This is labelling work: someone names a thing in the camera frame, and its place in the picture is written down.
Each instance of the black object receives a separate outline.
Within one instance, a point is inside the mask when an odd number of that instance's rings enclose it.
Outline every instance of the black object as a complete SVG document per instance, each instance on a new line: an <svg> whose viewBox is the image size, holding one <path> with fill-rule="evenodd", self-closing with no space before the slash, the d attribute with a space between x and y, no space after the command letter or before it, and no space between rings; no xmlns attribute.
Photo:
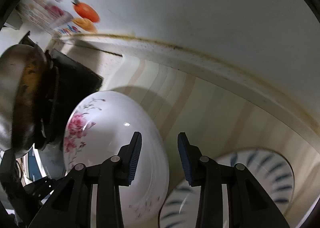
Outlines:
<svg viewBox="0 0 320 228"><path fill-rule="evenodd" d="M29 35L27 32L19 43L35 47ZM42 122L36 126L33 141L46 175L59 179L65 173L61 146L68 119L79 102L99 90L102 77L57 50L46 51L45 56L52 69L45 81L48 88L41 105Z"/></svg>
<svg viewBox="0 0 320 228"><path fill-rule="evenodd" d="M318 228L320 227L320 200L316 203L315 207L307 217L307 219L303 222L300 228Z"/></svg>
<svg viewBox="0 0 320 228"><path fill-rule="evenodd" d="M196 228L222 228L222 184L227 185L229 228L289 228L267 192L243 165L220 165L190 145L184 132L178 149L190 186L201 186Z"/></svg>
<svg viewBox="0 0 320 228"><path fill-rule="evenodd" d="M98 184L97 228L106 227L106 224L110 228L123 228L119 186L129 186L134 180L141 146L141 134L135 132L117 156L92 167L77 164L64 178L45 177L24 188L11 174L15 155L10 149L5 151L0 164L0 182L25 227L89 228L92 187ZM40 200L52 190L54 192L42 205ZM3 209L0 203L0 227L17 228Z"/></svg>

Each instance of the white wall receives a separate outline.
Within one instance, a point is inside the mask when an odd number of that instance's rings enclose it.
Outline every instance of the white wall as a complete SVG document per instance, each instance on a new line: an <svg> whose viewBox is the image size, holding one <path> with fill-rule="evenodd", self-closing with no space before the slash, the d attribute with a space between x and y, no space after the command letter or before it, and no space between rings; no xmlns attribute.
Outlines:
<svg viewBox="0 0 320 228"><path fill-rule="evenodd" d="M33 42L38 42L38 45L42 50L44 50L50 39L51 35L31 22L24 21L19 30L14 30L12 28L4 27L0 31L0 56L2 53L12 45L18 44L22 37L30 31L30 39Z"/></svg>
<svg viewBox="0 0 320 228"><path fill-rule="evenodd" d="M83 1L100 15L99 32L134 34L226 60L320 121L320 26L303 0Z"/></svg>

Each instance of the ceramic plate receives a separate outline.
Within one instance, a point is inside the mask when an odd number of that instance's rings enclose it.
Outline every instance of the ceramic plate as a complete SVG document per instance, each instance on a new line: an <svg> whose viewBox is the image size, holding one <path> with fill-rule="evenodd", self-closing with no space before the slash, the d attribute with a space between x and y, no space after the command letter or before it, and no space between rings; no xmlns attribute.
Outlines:
<svg viewBox="0 0 320 228"><path fill-rule="evenodd" d="M160 134L150 117L132 99L114 91L89 95L73 111L64 137L66 170L83 163L101 164L129 144L135 131L142 135L142 148L129 187L119 187L125 225L145 221L162 206L169 183L169 165ZM92 191L92 213L96 206Z"/></svg>
<svg viewBox="0 0 320 228"><path fill-rule="evenodd" d="M245 150L215 159L219 164L234 166L242 163L260 182L282 213L293 194L294 176L288 162L279 154L267 150ZM228 228L228 196L222 186L223 228ZM166 199L160 213L160 228L194 228L198 214L200 187L181 182Z"/></svg>

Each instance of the blue brush stroke pattern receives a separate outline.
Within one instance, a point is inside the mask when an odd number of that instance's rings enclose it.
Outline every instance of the blue brush stroke pattern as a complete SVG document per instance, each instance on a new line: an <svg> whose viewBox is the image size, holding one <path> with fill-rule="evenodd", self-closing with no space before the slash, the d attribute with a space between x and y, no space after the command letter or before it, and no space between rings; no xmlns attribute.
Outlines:
<svg viewBox="0 0 320 228"><path fill-rule="evenodd" d="M274 154L270 153L268 156L264 157L261 161L260 164L258 165L258 168L256 170L256 173L259 172L259 170L263 167L264 164L266 164L268 161L270 161L273 158Z"/></svg>
<svg viewBox="0 0 320 228"><path fill-rule="evenodd" d="M277 198L273 200L277 204L287 204L289 203L289 200L287 198Z"/></svg>
<svg viewBox="0 0 320 228"><path fill-rule="evenodd" d="M165 205L167 205L167 206L181 205L182 203L183 203L183 200L171 200L171 201L165 203Z"/></svg>
<svg viewBox="0 0 320 228"><path fill-rule="evenodd" d="M249 168L249 166L251 165L252 161L256 158L256 156L258 155L258 150L255 150L254 152L252 152L248 159L247 159L247 168Z"/></svg>
<svg viewBox="0 0 320 228"><path fill-rule="evenodd" d="M234 167L237 161L238 161L238 153L235 153L230 159L230 166Z"/></svg>
<svg viewBox="0 0 320 228"><path fill-rule="evenodd" d="M195 193L192 188L187 186L176 187L174 190L177 192L192 193L192 194Z"/></svg>
<svg viewBox="0 0 320 228"><path fill-rule="evenodd" d="M183 224L185 221L177 221L177 222L174 222L174 223L171 223L171 224L168 224L165 228L172 228L174 226L176 226L177 224Z"/></svg>
<svg viewBox="0 0 320 228"><path fill-rule="evenodd" d="M166 215L162 216L162 217L161 217L161 220L166 219L166 218L169 218L169 217L171 217L171 216L182 215L182 214L184 214L184 213L185 213L185 212L183 212L183 211L173 211L173 212L167 213Z"/></svg>
<svg viewBox="0 0 320 228"><path fill-rule="evenodd" d="M276 189L273 191L273 193L275 193L275 192L280 192L280 191L285 191L285 190L291 190L292 188L293 188L292 185L282 185L282 186L276 188Z"/></svg>
<svg viewBox="0 0 320 228"><path fill-rule="evenodd" d="M273 181L273 183L278 183L286 178L289 178L291 177L291 174L290 173L286 173L286 174L283 174L283 175L279 175L279 176L276 176L275 180Z"/></svg>
<svg viewBox="0 0 320 228"><path fill-rule="evenodd" d="M282 168L284 166L285 166L284 162L280 162L280 163L277 163L277 164L273 165L273 167L271 169L269 169L268 172L266 173L265 178L268 177L273 172L275 172L276 170L278 170L278 169L280 169L280 168Z"/></svg>

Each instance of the pink flower pattern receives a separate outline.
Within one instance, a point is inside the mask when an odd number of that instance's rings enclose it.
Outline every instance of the pink flower pattern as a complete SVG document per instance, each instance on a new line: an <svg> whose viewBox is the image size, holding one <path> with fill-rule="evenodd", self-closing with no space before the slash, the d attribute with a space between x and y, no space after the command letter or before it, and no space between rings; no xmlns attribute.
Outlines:
<svg viewBox="0 0 320 228"><path fill-rule="evenodd" d="M84 141L81 141L80 144L77 144L76 139L81 139L82 137L85 137L88 133L88 130L96 124L94 121L88 122L84 115L89 114L88 110L90 109L101 110L101 108L95 107L93 105L93 103L98 100L105 102L104 99L92 99L91 103L83 106L83 109L85 109L86 112L75 112L67 125L67 135L63 139L63 144L64 152L68 153L69 170L71 170L74 167L74 161L77 157L77 154L86 146L86 143Z"/></svg>

